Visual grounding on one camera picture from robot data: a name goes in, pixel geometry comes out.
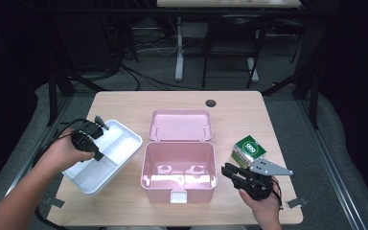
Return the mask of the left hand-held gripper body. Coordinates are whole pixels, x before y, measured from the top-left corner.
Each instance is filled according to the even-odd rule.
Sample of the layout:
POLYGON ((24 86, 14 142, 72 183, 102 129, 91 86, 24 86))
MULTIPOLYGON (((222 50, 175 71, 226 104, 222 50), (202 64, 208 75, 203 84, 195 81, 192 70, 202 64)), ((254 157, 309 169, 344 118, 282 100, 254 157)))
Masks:
POLYGON ((97 115, 93 122, 85 120, 72 132, 72 143, 77 150, 99 153, 99 148, 94 141, 102 137, 105 130, 109 130, 109 127, 102 117, 97 115))

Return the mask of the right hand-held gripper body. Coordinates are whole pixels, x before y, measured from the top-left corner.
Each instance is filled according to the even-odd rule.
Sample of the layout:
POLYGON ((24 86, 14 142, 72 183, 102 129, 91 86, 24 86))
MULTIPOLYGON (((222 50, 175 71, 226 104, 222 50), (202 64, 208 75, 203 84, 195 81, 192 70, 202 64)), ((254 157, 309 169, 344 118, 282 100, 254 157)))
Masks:
POLYGON ((280 192, 273 190, 274 175, 293 175, 293 171, 274 164, 264 158, 255 160, 251 167, 245 170, 246 187, 244 190, 254 200, 263 200, 274 194, 281 200, 280 192))

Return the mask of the white plastic divided tray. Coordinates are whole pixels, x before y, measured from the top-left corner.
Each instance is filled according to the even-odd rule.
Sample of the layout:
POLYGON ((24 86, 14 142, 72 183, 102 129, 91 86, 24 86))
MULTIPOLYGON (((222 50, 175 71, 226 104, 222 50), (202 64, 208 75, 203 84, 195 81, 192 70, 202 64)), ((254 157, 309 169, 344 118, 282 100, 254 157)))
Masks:
POLYGON ((142 146, 142 138, 116 120, 105 122, 109 130, 95 140, 104 154, 100 161, 94 157, 77 163, 63 174, 84 194, 95 195, 123 168, 142 146))

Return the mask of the green cardboard box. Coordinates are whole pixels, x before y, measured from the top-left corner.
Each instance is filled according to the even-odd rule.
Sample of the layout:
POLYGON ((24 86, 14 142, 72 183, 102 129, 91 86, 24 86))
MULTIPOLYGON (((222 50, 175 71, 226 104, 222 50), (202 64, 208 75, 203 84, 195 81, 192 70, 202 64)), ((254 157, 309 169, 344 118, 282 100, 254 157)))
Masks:
POLYGON ((243 169, 248 169, 252 163, 266 154, 266 150, 251 136, 248 135, 238 141, 231 156, 243 169))

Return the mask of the pink plastic storage box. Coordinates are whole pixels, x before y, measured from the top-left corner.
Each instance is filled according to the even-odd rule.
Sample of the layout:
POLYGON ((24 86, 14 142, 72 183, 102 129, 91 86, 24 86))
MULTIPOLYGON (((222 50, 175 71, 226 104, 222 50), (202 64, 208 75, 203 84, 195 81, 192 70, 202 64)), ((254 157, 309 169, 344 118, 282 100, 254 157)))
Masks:
POLYGON ((211 116, 207 110, 158 109, 152 113, 141 186, 149 201, 208 202, 218 184, 211 116))

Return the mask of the person's right hand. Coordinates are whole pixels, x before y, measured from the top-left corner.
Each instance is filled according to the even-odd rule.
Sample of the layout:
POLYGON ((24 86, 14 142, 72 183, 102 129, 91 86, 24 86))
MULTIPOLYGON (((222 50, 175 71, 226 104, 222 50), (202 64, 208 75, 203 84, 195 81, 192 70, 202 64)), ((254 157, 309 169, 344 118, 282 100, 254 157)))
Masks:
POLYGON ((270 222, 280 223, 280 206, 275 195, 270 195, 266 199, 257 201, 252 199, 245 190, 239 189, 239 194, 243 202, 252 209, 252 214, 258 224, 270 222))

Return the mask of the person's left hand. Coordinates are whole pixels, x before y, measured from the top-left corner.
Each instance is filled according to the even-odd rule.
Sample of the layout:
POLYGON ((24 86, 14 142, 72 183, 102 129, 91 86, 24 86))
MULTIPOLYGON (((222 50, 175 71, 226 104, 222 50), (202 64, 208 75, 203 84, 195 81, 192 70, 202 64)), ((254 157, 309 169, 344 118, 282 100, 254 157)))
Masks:
POLYGON ((41 156, 38 165, 52 173, 60 173, 78 162, 92 159, 94 157, 93 152, 81 151, 74 147, 71 141, 72 132, 72 128, 63 131, 59 138, 41 156))

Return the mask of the grey tape piece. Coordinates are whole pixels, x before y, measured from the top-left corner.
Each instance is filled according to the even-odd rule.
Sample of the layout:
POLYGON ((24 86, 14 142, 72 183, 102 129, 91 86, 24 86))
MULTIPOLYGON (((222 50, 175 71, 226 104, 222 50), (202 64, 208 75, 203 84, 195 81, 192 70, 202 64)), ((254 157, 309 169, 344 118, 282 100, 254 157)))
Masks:
POLYGON ((308 200, 305 197, 301 196, 301 197, 296 197, 293 200, 287 201, 286 205, 289 209, 293 209, 296 207, 302 207, 306 205, 307 203, 308 203, 308 200))
POLYGON ((47 196, 43 199, 43 203, 49 206, 55 206, 61 208, 64 205, 64 201, 56 197, 47 196))

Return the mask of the black metal stand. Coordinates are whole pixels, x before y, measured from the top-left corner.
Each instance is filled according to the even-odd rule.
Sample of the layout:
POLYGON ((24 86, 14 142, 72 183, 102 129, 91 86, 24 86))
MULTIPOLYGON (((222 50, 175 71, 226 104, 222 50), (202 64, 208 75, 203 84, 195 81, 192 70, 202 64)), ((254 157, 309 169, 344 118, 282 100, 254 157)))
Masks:
POLYGON ((50 104, 48 125, 51 126, 59 117, 58 90, 60 90, 66 98, 73 97, 76 93, 76 89, 72 85, 71 80, 78 81, 95 92, 104 91, 104 88, 77 73, 56 21, 54 19, 47 19, 43 21, 42 24, 51 42, 51 48, 48 51, 51 69, 51 73, 48 77, 50 104))
POLYGON ((292 92, 295 100, 304 100, 310 94, 309 119, 315 129, 318 129, 317 103, 319 77, 316 73, 316 64, 318 63, 317 48, 321 42, 323 33, 324 28, 318 19, 308 19, 305 36, 302 40, 300 51, 297 53, 294 73, 262 92, 263 96, 269 96, 285 86, 295 83, 296 87, 292 92))

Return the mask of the black chair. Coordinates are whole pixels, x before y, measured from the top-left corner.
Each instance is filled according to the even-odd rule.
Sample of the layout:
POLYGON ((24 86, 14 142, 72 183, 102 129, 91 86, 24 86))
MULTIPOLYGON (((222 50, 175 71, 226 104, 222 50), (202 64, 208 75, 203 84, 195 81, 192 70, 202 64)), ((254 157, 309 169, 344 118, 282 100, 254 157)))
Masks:
POLYGON ((209 58, 242 57, 247 64, 249 88, 256 73, 265 36, 274 21, 266 15, 224 14, 208 23, 203 46, 202 86, 206 85, 209 58))

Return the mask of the white background desk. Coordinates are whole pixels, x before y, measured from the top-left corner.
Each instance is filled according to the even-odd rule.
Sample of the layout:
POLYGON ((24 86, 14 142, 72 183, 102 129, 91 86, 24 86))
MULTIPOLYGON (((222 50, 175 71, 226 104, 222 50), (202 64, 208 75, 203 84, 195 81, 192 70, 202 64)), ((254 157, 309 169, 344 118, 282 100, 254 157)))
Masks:
MULTIPOLYGON (((166 10, 210 10, 210 9, 298 9, 300 0, 157 0, 157 6, 166 10)), ((183 80, 184 50, 183 39, 202 38, 206 35, 205 22, 187 22, 181 16, 176 19, 177 59, 175 80, 183 80)))

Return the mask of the grey metal floor rail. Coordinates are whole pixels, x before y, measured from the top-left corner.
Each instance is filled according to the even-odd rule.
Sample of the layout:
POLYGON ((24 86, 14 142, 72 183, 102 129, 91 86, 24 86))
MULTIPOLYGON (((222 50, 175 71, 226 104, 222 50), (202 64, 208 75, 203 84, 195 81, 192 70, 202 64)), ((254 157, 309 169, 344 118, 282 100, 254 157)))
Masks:
POLYGON ((42 100, 37 103, 31 122, 0 173, 6 182, 4 196, 12 191, 31 169, 35 157, 42 146, 53 137, 72 100, 73 98, 71 97, 60 99, 57 105, 57 114, 54 118, 50 116, 49 103, 45 103, 42 100))
POLYGON ((348 191, 342 177, 332 159, 329 149, 318 129, 311 123, 309 108, 304 101, 296 101, 300 112, 303 115, 305 124, 308 126, 314 142, 319 149, 319 155, 327 176, 333 186, 338 202, 348 220, 352 230, 367 230, 365 223, 360 216, 357 207, 348 191))

